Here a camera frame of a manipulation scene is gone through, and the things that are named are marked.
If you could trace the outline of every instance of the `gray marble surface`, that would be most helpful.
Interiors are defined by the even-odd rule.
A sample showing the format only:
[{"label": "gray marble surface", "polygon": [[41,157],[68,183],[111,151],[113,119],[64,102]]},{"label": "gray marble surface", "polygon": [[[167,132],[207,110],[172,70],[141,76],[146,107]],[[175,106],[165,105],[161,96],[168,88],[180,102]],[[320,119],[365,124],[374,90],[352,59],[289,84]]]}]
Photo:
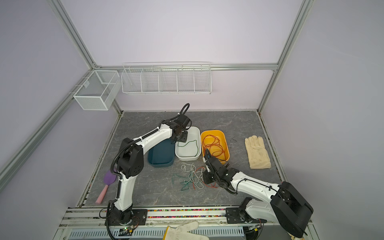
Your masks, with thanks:
[{"label": "gray marble surface", "polygon": [[[154,129],[163,119],[175,116],[175,112],[146,112],[146,113],[124,113],[111,145],[106,153],[100,169],[95,176],[91,186],[89,196],[85,205],[94,205],[97,197],[104,188],[103,178],[109,170],[111,161],[117,154],[121,141],[126,138],[135,138]],[[280,178],[273,162],[271,151],[266,144],[272,167],[270,169],[250,169],[244,139],[252,135],[265,136],[257,118],[256,112],[187,112],[186,115],[192,120],[192,125],[205,130],[218,129],[224,132],[227,140],[230,158],[229,167],[236,168],[245,174],[257,179],[280,183]],[[204,166],[202,155],[194,163],[195,166]],[[133,190],[133,205],[135,207],[150,206],[199,206],[199,205],[240,205],[248,194],[239,192],[232,195],[222,188],[204,187],[203,189],[189,189],[181,191],[182,178],[187,177],[187,173],[181,169],[182,161],[175,157],[172,166],[165,168],[154,168],[147,161],[147,154],[144,156],[144,169],[138,175]],[[116,196],[117,181],[111,184],[107,190],[102,205],[106,206],[108,200]]]}]

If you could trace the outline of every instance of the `purple spatula head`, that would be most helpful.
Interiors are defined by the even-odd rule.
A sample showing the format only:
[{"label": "purple spatula head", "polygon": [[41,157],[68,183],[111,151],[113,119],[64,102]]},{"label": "purple spatula head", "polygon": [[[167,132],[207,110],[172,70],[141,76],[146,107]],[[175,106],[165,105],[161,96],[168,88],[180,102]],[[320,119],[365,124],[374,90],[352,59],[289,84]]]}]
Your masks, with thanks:
[{"label": "purple spatula head", "polygon": [[104,176],[105,185],[111,185],[115,180],[116,180],[116,175],[113,175],[111,171],[108,171]]}]

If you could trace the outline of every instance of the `yellow tray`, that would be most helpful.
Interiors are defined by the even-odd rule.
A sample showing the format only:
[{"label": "yellow tray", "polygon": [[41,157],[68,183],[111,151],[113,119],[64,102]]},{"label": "yellow tray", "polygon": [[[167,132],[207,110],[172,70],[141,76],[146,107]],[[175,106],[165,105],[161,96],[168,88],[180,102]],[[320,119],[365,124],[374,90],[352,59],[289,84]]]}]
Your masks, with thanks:
[{"label": "yellow tray", "polygon": [[[222,164],[225,164],[229,160],[229,150],[227,141],[225,140],[224,133],[220,130],[207,130],[201,133],[201,149],[203,152],[203,156],[205,155],[205,149],[208,148],[213,156],[220,160]],[[224,153],[222,153],[222,149],[219,146],[210,146],[204,148],[209,144],[219,143],[219,145],[223,148]]]}]

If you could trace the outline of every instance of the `blue tray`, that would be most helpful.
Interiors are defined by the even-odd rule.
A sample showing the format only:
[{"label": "blue tray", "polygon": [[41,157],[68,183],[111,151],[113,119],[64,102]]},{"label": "blue tray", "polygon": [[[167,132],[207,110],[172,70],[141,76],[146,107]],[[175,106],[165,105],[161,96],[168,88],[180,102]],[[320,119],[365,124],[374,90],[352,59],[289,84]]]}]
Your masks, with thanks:
[{"label": "blue tray", "polygon": [[175,159],[175,144],[170,139],[161,141],[148,151],[148,163],[154,167],[169,167]]}]

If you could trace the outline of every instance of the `white wire basket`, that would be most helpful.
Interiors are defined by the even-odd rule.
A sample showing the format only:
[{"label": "white wire basket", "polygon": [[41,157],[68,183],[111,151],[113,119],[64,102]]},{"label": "white wire basket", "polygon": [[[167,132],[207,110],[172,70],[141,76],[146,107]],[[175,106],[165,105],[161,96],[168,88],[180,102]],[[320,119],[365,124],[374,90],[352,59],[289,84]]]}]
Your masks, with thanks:
[{"label": "white wire basket", "polygon": [[201,94],[212,92],[210,65],[123,64],[122,91],[126,94]]},{"label": "white wire basket", "polygon": [[73,97],[84,110],[108,110],[120,88],[117,71],[94,70]]}]

